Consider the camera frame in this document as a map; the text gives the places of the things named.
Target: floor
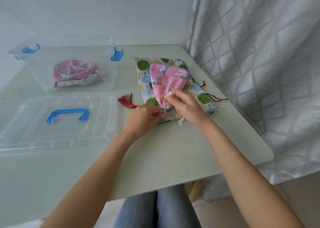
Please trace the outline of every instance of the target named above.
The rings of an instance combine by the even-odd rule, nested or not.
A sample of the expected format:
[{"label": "floor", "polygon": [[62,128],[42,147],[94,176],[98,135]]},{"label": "floor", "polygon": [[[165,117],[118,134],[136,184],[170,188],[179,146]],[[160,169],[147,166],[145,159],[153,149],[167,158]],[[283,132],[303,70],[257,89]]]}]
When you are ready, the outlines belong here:
[{"label": "floor", "polygon": [[[276,186],[306,228],[320,223],[320,172]],[[106,203],[95,228],[111,228],[122,206],[123,199]],[[202,228],[247,228],[245,220],[232,197],[207,203],[198,199],[193,203]],[[33,221],[11,228],[38,228],[42,222]]]}]

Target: fabric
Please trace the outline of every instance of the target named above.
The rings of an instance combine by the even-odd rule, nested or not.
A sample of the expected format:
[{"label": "fabric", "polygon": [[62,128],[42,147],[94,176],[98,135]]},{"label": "fabric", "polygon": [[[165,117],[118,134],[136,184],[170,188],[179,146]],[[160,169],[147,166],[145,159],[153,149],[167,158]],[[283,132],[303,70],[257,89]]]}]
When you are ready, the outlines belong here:
[{"label": "fabric", "polygon": [[[191,96],[193,96],[199,102],[202,109],[207,114],[214,113],[215,106],[213,101],[209,98],[209,96],[206,95],[206,93],[201,89],[201,87],[194,80],[192,74],[188,69],[188,66],[183,60],[168,59],[168,58],[137,58],[137,57],[135,57],[134,60],[137,67],[138,84],[141,89],[143,101],[146,104],[160,106],[157,100],[160,97],[159,93],[161,93],[161,95],[163,94],[164,86],[165,86],[164,91],[166,93],[171,91],[169,86],[172,86],[171,84],[172,81],[169,84],[166,82],[169,80],[162,80],[161,77],[163,76],[163,74],[165,74],[167,77],[167,75],[169,75],[169,72],[171,72],[171,75],[173,75],[174,72],[176,71],[177,75],[179,75],[179,77],[177,77],[178,79],[181,80],[181,79],[187,78],[186,83],[182,88],[182,90],[190,94]],[[176,77],[172,77],[171,80],[173,80],[173,82],[177,82]],[[161,120],[161,122],[181,119],[181,117],[176,113],[176,110],[174,107],[166,110],[165,115],[166,115],[165,119]]]},{"label": "fabric", "polygon": [[184,185],[126,198],[114,228],[200,228]]},{"label": "fabric", "polygon": [[99,79],[98,66],[89,61],[65,60],[54,66],[52,82],[54,87],[87,85]]},{"label": "fabric", "polygon": [[182,90],[186,85],[189,73],[183,68],[151,64],[150,77],[155,98],[158,101],[158,104],[164,108],[160,95],[174,89]]},{"label": "fabric", "polygon": [[[194,0],[190,55],[274,151],[278,184],[320,171],[320,0]],[[222,176],[206,200],[230,195]]]}]

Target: person's left hand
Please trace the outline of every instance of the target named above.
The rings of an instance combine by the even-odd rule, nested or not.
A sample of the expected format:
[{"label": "person's left hand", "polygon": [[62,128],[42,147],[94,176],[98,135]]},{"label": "person's left hand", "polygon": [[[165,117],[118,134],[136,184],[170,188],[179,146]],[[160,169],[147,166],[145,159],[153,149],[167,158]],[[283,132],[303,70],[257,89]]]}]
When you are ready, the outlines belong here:
[{"label": "person's left hand", "polygon": [[123,132],[129,134],[133,141],[138,140],[165,118],[164,112],[152,105],[143,104],[133,109],[124,125]]}]

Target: jeans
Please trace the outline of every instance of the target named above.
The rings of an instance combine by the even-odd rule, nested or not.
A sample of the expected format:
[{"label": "jeans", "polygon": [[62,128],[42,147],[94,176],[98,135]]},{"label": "jeans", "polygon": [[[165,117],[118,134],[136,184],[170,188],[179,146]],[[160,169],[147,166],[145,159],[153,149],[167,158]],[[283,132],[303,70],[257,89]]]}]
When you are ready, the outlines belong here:
[{"label": "jeans", "polygon": [[184,185],[126,198],[114,228],[201,228]]}]

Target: tassel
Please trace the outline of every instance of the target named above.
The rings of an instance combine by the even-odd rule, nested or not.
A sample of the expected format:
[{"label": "tassel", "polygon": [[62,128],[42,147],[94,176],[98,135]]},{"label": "tassel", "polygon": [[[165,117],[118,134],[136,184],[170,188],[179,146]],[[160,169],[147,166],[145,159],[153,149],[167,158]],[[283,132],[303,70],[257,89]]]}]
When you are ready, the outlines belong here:
[{"label": "tassel", "polygon": [[204,87],[204,86],[206,86],[205,81],[203,81],[203,85],[201,85],[200,87],[202,88],[202,87]]},{"label": "tassel", "polygon": [[134,108],[137,108],[138,105],[134,105],[132,103],[132,93],[130,94],[127,94],[127,95],[124,95],[124,96],[121,96],[121,98],[118,98],[118,101],[124,105],[126,108],[131,108],[131,109],[134,109]]},{"label": "tassel", "polygon": [[214,98],[218,99],[218,101],[215,101],[215,102],[219,102],[219,101],[222,101],[222,100],[228,100],[228,99],[220,99],[218,97],[215,97],[214,95],[211,95],[211,94],[208,94],[206,93],[207,96],[209,96],[211,98],[211,100],[215,101],[211,96],[213,96]]}]

